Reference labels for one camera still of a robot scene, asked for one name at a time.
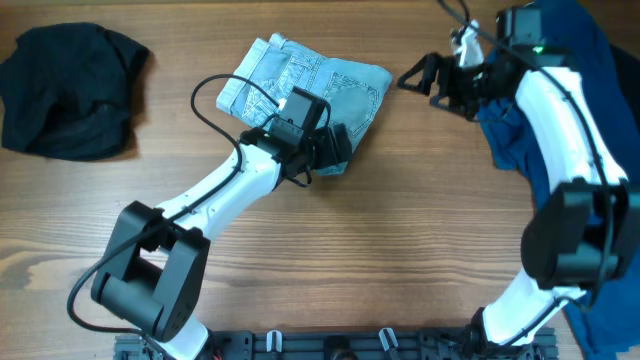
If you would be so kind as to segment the light blue denim shorts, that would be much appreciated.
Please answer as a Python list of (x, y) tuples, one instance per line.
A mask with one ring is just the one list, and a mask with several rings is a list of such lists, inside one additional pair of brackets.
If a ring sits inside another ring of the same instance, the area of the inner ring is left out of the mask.
[(276, 111), (263, 92), (280, 100), (299, 87), (328, 101), (331, 114), (321, 120), (345, 125), (353, 147), (373, 123), (392, 82), (380, 66), (326, 57), (279, 33), (256, 39), (234, 74), (216, 99), (219, 110), (256, 127)]

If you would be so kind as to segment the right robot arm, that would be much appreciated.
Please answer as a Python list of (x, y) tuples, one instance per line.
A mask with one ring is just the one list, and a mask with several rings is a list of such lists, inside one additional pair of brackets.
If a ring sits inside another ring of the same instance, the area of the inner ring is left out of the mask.
[(467, 357), (514, 355), (565, 305), (589, 311), (604, 284), (626, 273), (639, 244), (639, 191), (599, 133), (576, 56), (545, 38), (538, 5), (497, 14), (489, 40), (498, 57), (490, 62), (480, 48), (487, 35), (467, 6), (450, 15), (460, 23), (452, 54), (425, 55), (398, 86), (468, 121), (482, 103), (512, 99), (533, 130), (550, 187), (523, 232), (520, 272), (475, 313), (459, 344)]

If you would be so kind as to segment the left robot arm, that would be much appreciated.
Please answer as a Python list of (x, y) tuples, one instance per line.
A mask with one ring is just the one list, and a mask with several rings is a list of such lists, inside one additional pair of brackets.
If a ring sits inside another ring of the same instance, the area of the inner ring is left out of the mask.
[(329, 103), (296, 87), (280, 111), (243, 132), (216, 170), (155, 208), (119, 215), (96, 266), (92, 299), (131, 329), (117, 333), (117, 359), (218, 359), (211, 332), (194, 316), (211, 242), (281, 182), (350, 159)]

